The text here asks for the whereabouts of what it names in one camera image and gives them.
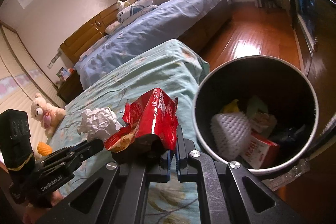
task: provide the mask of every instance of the yellow rubber band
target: yellow rubber band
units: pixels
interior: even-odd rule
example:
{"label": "yellow rubber band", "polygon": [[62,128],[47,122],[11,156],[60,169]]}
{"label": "yellow rubber band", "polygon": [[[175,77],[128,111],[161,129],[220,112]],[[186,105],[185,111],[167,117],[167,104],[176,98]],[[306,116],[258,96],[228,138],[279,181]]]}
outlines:
{"label": "yellow rubber band", "polygon": [[21,164],[19,167],[16,168],[7,168],[7,170],[11,170],[11,171],[20,171],[22,169],[23,166],[25,166],[25,164],[30,160],[30,158],[33,156],[33,153],[31,153],[28,157],[28,159],[26,159],[23,164]]}

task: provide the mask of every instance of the trash can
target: trash can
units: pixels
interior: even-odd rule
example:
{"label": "trash can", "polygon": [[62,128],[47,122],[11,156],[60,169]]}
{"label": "trash can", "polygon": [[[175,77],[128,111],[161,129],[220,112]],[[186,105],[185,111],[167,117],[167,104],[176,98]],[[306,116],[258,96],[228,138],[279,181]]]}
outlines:
{"label": "trash can", "polygon": [[261,176],[279,173],[294,165],[312,142],[319,119],[315,91],[304,74],[290,63],[270,56],[247,56],[229,61],[202,81],[193,101],[193,123],[197,139],[215,160],[218,155],[210,130],[211,118],[234,99],[241,105],[256,95],[268,105],[268,112],[289,127],[305,124],[304,138],[290,156],[266,169],[249,169]]}

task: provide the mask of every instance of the clear tape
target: clear tape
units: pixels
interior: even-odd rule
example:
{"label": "clear tape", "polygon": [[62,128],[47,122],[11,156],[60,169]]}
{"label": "clear tape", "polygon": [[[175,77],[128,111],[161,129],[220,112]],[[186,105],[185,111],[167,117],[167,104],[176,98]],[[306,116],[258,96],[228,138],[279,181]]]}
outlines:
{"label": "clear tape", "polygon": [[302,174],[308,172],[310,170],[309,159],[300,159],[299,163],[295,165],[289,172],[276,177],[275,179],[266,179],[262,182],[270,188],[273,192],[278,190],[279,188],[286,186],[291,183]]}

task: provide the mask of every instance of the stuffed animal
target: stuffed animal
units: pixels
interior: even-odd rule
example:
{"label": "stuffed animal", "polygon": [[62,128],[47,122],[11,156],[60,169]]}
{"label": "stuffed animal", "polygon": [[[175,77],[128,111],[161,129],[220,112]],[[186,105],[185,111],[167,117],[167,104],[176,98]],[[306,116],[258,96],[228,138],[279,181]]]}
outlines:
{"label": "stuffed animal", "polygon": [[117,9],[119,11],[125,9],[127,6],[130,6],[131,4],[137,2],[138,0],[127,0],[125,2],[122,2],[120,0],[117,0]]}
{"label": "stuffed animal", "polygon": [[56,127],[65,115],[65,109],[47,103],[40,93],[35,94],[35,99],[31,104],[31,116],[41,122],[41,126],[45,128],[45,134],[48,138],[54,135]]}

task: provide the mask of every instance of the trash can rim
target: trash can rim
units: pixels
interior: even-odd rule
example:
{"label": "trash can rim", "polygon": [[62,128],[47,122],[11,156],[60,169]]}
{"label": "trash can rim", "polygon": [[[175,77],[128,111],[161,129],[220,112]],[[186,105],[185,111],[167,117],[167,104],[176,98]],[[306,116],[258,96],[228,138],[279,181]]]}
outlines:
{"label": "trash can rim", "polygon": [[268,174],[272,174],[272,173],[275,173],[275,172],[278,172],[280,170],[282,170],[283,168],[287,167],[287,166],[290,166],[292,164],[294,164],[296,161],[298,161],[301,157],[301,155],[308,149],[308,147],[310,146],[314,136],[315,136],[315,133],[316,133],[316,129],[317,129],[317,125],[318,125],[318,121],[319,121],[319,103],[318,103],[318,100],[317,100],[317,96],[316,96],[316,93],[315,93],[315,90],[312,86],[312,84],[309,82],[308,78],[297,68],[295,67],[294,65],[292,65],[291,63],[285,61],[285,60],[282,60],[280,58],[277,58],[277,57],[273,57],[273,56],[267,56],[267,55],[251,55],[251,56],[244,56],[244,57],[240,57],[240,58],[236,58],[236,59],[233,59],[233,60],[230,60],[220,66],[218,66],[217,68],[215,68],[213,71],[211,71],[204,79],[203,81],[201,82],[201,84],[199,85],[198,87],[198,90],[194,96],[194,99],[193,99],[193,105],[192,105],[192,118],[193,118],[193,125],[194,125],[194,129],[196,131],[196,136],[197,136],[197,139],[199,140],[199,142],[201,143],[201,145],[204,147],[204,149],[210,154],[210,156],[212,156],[215,160],[217,161],[220,161],[220,162],[223,162],[225,164],[228,164],[228,162],[224,159],[222,159],[220,156],[218,156],[214,151],[212,151],[212,149],[208,146],[208,144],[205,142],[205,140],[203,139],[199,129],[198,129],[198,126],[197,126],[197,123],[196,123],[196,114],[195,114],[195,110],[196,110],[196,100],[197,100],[197,97],[199,95],[199,91],[201,90],[202,86],[204,85],[204,83],[214,74],[216,73],[218,70],[220,70],[221,68],[223,68],[224,66],[226,65],[229,65],[230,63],[233,63],[233,62],[236,62],[236,61],[239,61],[239,60],[243,60],[243,59],[248,59],[248,58],[268,58],[268,59],[273,59],[273,60],[277,60],[277,61],[280,61],[286,65],[288,65],[289,67],[291,67],[292,69],[294,69],[297,73],[299,73],[304,79],[305,81],[307,82],[307,84],[309,85],[310,87],[310,90],[312,92],[312,95],[313,95],[313,98],[314,98],[314,102],[315,102],[315,122],[314,122],[314,126],[313,126],[313,129],[312,129],[312,132],[311,132],[311,135],[307,141],[307,143],[304,145],[304,147],[293,157],[291,158],[290,160],[280,164],[280,165],[277,165],[277,166],[274,166],[274,167],[271,167],[271,168],[266,168],[266,169],[248,169],[252,174],[256,175],[256,176],[261,176],[261,175],[268,175]]}

